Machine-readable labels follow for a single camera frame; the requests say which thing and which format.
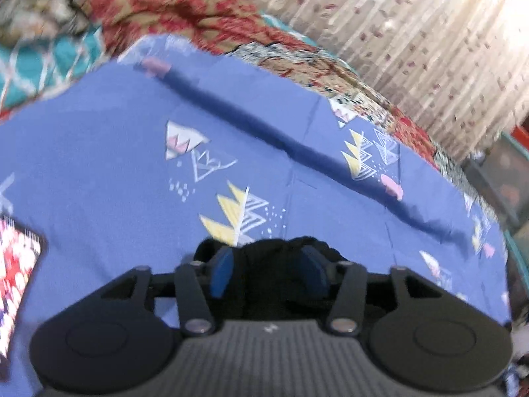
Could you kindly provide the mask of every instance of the gray ribbed plastic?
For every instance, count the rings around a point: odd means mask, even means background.
[[[39,397],[66,397],[44,390]],[[380,372],[355,339],[324,333],[315,321],[227,322],[188,339],[149,382],[112,397],[424,397]],[[459,397],[502,397],[494,387]]]

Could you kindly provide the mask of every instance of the blue fabric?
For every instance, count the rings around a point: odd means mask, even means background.
[[[0,45],[0,91],[6,90],[0,108],[20,105],[46,88],[81,77],[99,63],[104,52],[98,28],[80,38],[62,36],[17,49]]]
[[[3,396],[39,389],[27,355],[39,324],[136,265],[173,270],[210,234],[315,236],[370,272],[410,267],[509,320],[498,225],[413,151],[361,118],[339,128],[324,97],[239,60],[163,52],[162,81],[109,63],[0,126],[0,186],[15,175],[0,195],[49,242]],[[174,304],[157,314],[177,324]]]

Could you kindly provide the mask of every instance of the yellow triangle pattern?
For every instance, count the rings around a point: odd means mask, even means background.
[[[474,251],[477,251],[481,246],[481,241],[476,236],[472,236],[472,245],[474,246]]]
[[[352,129],[350,129],[349,131],[351,132],[351,135],[353,136],[354,144],[358,148],[362,148],[362,143],[363,143],[363,139],[364,139],[363,134],[359,134],[356,131],[353,131]]]
[[[234,184],[232,184],[230,181],[228,181],[228,186],[231,192],[233,193],[233,196],[237,199],[240,205],[244,206],[242,203],[244,202],[244,197],[246,193],[239,188],[237,188]]]
[[[228,227],[227,225],[220,224],[214,220],[206,218],[205,216],[200,215],[199,217],[207,232],[211,234],[211,237],[230,246],[235,246],[234,229]]]
[[[221,206],[224,215],[228,218],[228,221],[235,228],[239,224],[241,213],[244,211],[244,206],[241,206],[237,201],[231,198],[218,195],[217,200]]]
[[[349,148],[349,150],[351,151],[351,154],[353,154],[355,156],[355,158],[357,160],[359,160],[360,159],[360,148],[352,145],[351,143],[349,143],[347,141],[346,141],[346,145]]]
[[[342,154],[347,160],[347,165],[349,166],[349,170],[351,171],[351,176],[353,176],[353,178],[358,177],[362,169],[362,163],[360,162],[360,160],[357,160],[355,157],[352,157],[343,151]]]

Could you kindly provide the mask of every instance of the beige curtain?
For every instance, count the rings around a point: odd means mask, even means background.
[[[529,0],[255,0],[345,59],[456,158],[529,112]]]

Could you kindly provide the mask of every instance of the round pad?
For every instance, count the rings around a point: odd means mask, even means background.
[[[161,319],[128,301],[105,300],[44,323],[33,336],[30,356],[44,383],[100,395],[152,378],[173,348],[173,331]]]
[[[490,385],[511,355],[509,334],[481,315],[432,318],[396,310],[375,324],[369,346],[376,361],[395,379],[439,393],[470,392]]]

